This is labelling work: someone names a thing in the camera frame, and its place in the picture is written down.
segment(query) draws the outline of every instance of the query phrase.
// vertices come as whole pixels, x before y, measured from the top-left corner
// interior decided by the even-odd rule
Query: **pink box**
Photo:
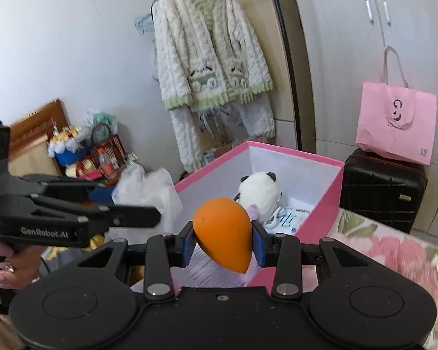
[[[284,147],[245,142],[207,164],[175,186],[183,211],[174,223],[179,232],[196,210],[216,197],[234,198],[240,179],[258,171],[274,172],[283,199],[311,206],[310,215],[295,234],[300,242],[317,244],[339,211],[344,163]],[[249,286],[271,287],[275,269],[262,269]]]

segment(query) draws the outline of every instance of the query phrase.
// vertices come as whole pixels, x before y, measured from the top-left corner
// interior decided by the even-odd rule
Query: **black suitcase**
[[[409,233],[427,181],[420,164],[357,149],[344,166],[340,206]]]

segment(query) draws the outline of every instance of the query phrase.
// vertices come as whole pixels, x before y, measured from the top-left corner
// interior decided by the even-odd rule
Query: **door frame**
[[[291,82],[292,100],[294,102],[294,117],[295,117],[295,135],[297,138],[297,150],[302,150],[302,131],[300,127],[300,112],[298,109],[297,99],[297,84],[295,82],[294,64],[292,63],[291,47],[288,43],[287,31],[285,29],[284,16],[281,10],[279,0],[273,0],[274,9],[276,11],[277,21],[279,23],[279,30],[281,32],[281,39],[284,45],[285,58],[288,67],[288,76]]]

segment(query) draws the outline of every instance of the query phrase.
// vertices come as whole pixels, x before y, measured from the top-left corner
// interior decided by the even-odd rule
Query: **floral bedsheet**
[[[327,236],[421,285],[438,306],[438,272],[432,264],[438,254],[437,246],[343,209]],[[314,267],[304,266],[303,282],[304,291],[312,291],[318,285]],[[424,347],[438,350],[438,317]]]

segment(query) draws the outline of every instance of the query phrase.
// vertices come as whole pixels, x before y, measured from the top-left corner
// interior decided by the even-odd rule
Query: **woven basket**
[[[94,143],[94,131],[97,128],[102,127],[102,126],[105,126],[108,129],[109,136],[108,136],[108,138],[106,138],[100,142]],[[104,148],[106,154],[111,159],[115,158],[117,160],[117,164],[119,167],[121,167],[125,163],[123,158],[126,155],[126,153],[125,153],[125,149],[123,148],[122,141],[120,141],[120,137],[118,134],[111,134],[110,133],[109,125],[101,122],[100,124],[97,124],[96,126],[94,126],[94,128],[92,129],[92,134],[91,134],[91,143],[92,143],[92,145],[91,145],[89,151],[91,153],[92,160],[97,168],[100,167],[98,149],[101,147]]]

